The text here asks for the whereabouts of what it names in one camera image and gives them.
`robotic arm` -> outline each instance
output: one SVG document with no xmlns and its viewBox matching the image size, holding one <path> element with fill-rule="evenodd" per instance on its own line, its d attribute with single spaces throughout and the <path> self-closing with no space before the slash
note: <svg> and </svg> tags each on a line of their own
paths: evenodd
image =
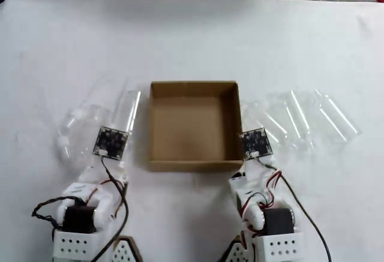
<svg viewBox="0 0 384 262">
<path fill-rule="evenodd" d="M 304 258 L 304 237 L 299 231 L 301 211 L 295 203 L 283 198 L 275 190 L 281 178 L 293 194 L 297 205 L 315 227 L 324 243 L 328 261 L 331 261 L 323 236 L 298 201 L 281 170 L 261 162 L 261 157 L 272 155 L 265 129 L 245 132 L 241 135 L 241 140 L 244 146 L 245 170 L 235 174 L 229 184 L 244 227 L 220 261 L 281 262 Z M 265 175 L 264 170 L 273 172 Z"/>
<path fill-rule="evenodd" d="M 53 225 L 53 261 L 141 261 L 131 237 L 121 237 L 128 218 L 128 177 L 122 161 L 140 92 L 122 91 L 113 112 L 88 105 L 73 110 L 59 130 L 62 158 L 82 171 L 58 198 L 32 216 Z M 56 219 L 38 210 L 62 201 Z"/>
</svg>

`circuit board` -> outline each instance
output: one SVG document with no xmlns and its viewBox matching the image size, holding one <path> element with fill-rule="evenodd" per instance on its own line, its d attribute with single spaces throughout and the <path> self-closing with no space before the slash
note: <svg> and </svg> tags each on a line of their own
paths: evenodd
<svg viewBox="0 0 384 262">
<path fill-rule="evenodd" d="M 121 160 L 127 139 L 127 132 L 100 127 L 93 154 Z"/>
<path fill-rule="evenodd" d="M 240 139 L 243 145 L 245 160 L 273 154 L 265 128 L 243 132 L 240 135 Z"/>
</svg>

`white tablecloth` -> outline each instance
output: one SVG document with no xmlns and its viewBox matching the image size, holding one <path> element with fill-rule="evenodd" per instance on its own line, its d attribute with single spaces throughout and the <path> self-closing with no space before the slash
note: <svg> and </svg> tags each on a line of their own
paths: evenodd
<svg viewBox="0 0 384 262">
<path fill-rule="evenodd" d="M 363 134 L 342 150 L 275 156 L 334 261 L 382 261 L 384 5 L 276 0 L 7 0 L 0 5 L 0 253 L 50 261 L 51 227 L 31 218 L 78 173 L 55 153 L 66 111 L 127 78 L 236 80 L 242 100 L 322 89 Z M 149 173 L 146 112 L 129 153 L 129 223 L 144 261 L 217 261 L 241 223 L 229 173 Z M 54 213 L 56 206 L 44 213 Z M 303 218 L 307 261 L 326 261 Z"/>
</svg>

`black wire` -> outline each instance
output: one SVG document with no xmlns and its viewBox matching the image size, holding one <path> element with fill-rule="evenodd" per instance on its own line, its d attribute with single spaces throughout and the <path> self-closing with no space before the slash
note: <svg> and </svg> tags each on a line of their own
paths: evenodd
<svg viewBox="0 0 384 262">
<path fill-rule="evenodd" d="M 50 222 L 53 226 L 53 229 L 61 229 L 61 226 L 57 223 L 57 221 L 51 215 L 43 216 L 43 215 L 38 214 L 37 211 L 39 211 L 40 208 L 42 208 L 45 205 L 48 205 L 48 204 L 51 204 L 51 203 L 54 203 L 57 201 L 65 200 L 65 199 L 72 199 L 75 201 L 76 204 L 85 205 L 85 202 L 81 198 L 76 197 L 76 196 L 57 197 L 57 198 L 49 199 L 45 202 L 39 203 L 36 206 L 36 208 L 33 210 L 31 216 Z"/>
<path fill-rule="evenodd" d="M 272 166 L 272 165 L 269 165 L 269 164 L 265 164 L 263 162 L 260 161 L 260 159 L 256 158 L 257 161 L 265 166 L 266 168 L 269 168 L 269 169 L 273 169 L 273 170 L 277 170 L 276 167 Z M 332 262 L 332 257 L 331 257 L 331 253 L 329 251 L 329 248 L 328 248 L 328 245 L 326 244 L 326 241 L 323 237 L 323 234 L 320 232 L 319 228 L 317 227 L 316 223 L 313 221 L 313 219 L 311 218 L 311 216 L 308 214 L 308 212 L 305 210 L 304 206 L 301 204 L 301 202 L 299 201 L 299 198 L 297 197 L 296 193 L 294 192 L 294 190 L 292 189 L 292 187 L 290 186 L 290 184 L 288 183 L 287 179 L 281 175 L 281 178 L 283 179 L 283 181 L 285 182 L 285 184 L 287 185 L 289 191 L 291 192 L 293 198 L 295 199 L 296 203 L 299 205 L 299 207 L 301 208 L 301 210 L 303 211 L 303 213 L 305 214 L 305 216 L 308 218 L 308 220 L 311 222 L 313 228 L 316 230 L 317 234 L 319 235 L 321 241 L 323 242 L 323 245 L 324 245 L 324 248 L 325 248 L 325 251 L 326 251 L 326 255 L 328 257 L 328 262 Z"/>
<path fill-rule="evenodd" d="M 121 196 L 121 199 L 122 199 L 122 202 L 125 206 L 125 217 L 124 217 L 124 221 L 123 223 L 121 224 L 119 230 L 116 232 L 115 235 L 113 235 L 113 237 L 109 240 L 109 242 L 100 250 L 100 252 L 95 256 L 95 258 L 93 258 L 91 260 L 91 262 L 96 262 L 97 260 L 100 259 L 100 257 L 109 249 L 109 247 L 114 243 L 114 241 L 116 241 L 120 235 L 120 233 L 122 232 L 122 230 L 124 229 L 126 223 L 127 223 L 127 220 L 128 220 L 128 203 L 127 203 L 127 199 L 125 199 L 125 194 L 124 194 L 124 190 L 122 190 L 118 183 L 117 183 L 117 180 L 112 176 L 112 174 L 110 174 L 110 171 L 108 170 L 108 168 L 106 167 L 105 163 L 104 163 L 104 156 L 101 157 L 101 163 L 102 165 L 104 166 L 107 174 L 108 174 L 108 177 L 109 179 L 112 181 L 112 183 L 116 186 L 117 190 L 119 191 L 120 193 L 120 196 Z"/>
</svg>

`clear plastic tube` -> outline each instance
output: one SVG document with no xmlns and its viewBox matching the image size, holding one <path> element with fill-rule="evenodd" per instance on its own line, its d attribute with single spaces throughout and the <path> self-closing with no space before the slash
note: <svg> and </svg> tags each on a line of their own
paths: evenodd
<svg viewBox="0 0 384 262">
<path fill-rule="evenodd" d="M 315 90 L 318 111 L 317 124 L 323 127 L 323 135 L 335 143 L 351 141 L 361 132 L 350 118 L 339 108 L 333 98 Z"/>
</svg>

